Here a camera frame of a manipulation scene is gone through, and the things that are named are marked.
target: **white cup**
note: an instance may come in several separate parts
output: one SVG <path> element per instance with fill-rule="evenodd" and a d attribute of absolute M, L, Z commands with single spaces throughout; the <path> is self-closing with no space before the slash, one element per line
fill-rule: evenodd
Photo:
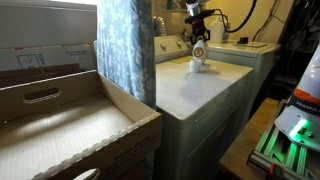
<path fill-rule="evenodd" d="M 200 72 L 201 64 L 202 62 L 200 59 L 192 59 L 189 62 L 190 71 L 194 73 Z"/>

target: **green light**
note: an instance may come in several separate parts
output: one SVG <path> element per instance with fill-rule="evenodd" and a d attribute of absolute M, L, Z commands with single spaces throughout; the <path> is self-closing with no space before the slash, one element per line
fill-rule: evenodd
<path fill-rule="evenodd" d="M 299 130 L 307 123 L 306 119 L 301 119 L 294 127 L 293 129 L 290 131 L 289 136 L 290 137 L 294 137 L 297 135 L 297 133 L 299 132 Z"/>

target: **white washing machine lid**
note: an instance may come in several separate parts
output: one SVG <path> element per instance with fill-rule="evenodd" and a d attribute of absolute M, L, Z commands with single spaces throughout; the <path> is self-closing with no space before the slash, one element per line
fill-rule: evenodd
<path fill-rule="evenodd" d="M 249 42 L 246 45 L 238 45 L 235 40 L 230 40 L 227 43 L 208 42 L 209 51 L 247 57 L 257 57 L 259 54 L 267 53 L 278 48 L 280 48 L 279 44 L 263 42 Z"/>
<path fill-rule="evenodd" d="M 252 70 L 207 60 L 200 73 L 191 73 L 191 59 L 186 56 L 156 65 L 157 107 L 180 120 L 183 127 L 195 120 L 190 116 Z"/>

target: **washing machine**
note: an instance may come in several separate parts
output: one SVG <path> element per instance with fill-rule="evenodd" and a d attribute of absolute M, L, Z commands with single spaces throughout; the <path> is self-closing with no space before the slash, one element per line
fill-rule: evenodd
<path fill-rule="evenodd" d="M 264 42 L 238 44 L 236 40 L 227 43 L 208 42 L 208 59 L 253 68 L 252 79 L 246 92 L 247 99 L 241 110 L 245 116 L 238 124 L 240 130 L 267 96 L 275 75 L 280 47 L 279 44 Z"/>
<path fill-rule="evenodd" d="M 154 179 L 210 179 L 233 141 L 252 68 L 207 60 L 189 71 L 191 56 L 178 36 L 155 38 L 156 104 L 163 115 Z"/>

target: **curtain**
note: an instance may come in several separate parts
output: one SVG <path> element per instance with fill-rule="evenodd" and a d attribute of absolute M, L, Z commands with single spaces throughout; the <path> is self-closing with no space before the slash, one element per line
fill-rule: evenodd
<path fill-rule="evenodd" d="M 97 3 L 99 73 L 155 109 L 151 0 L 98 0 Z"/>

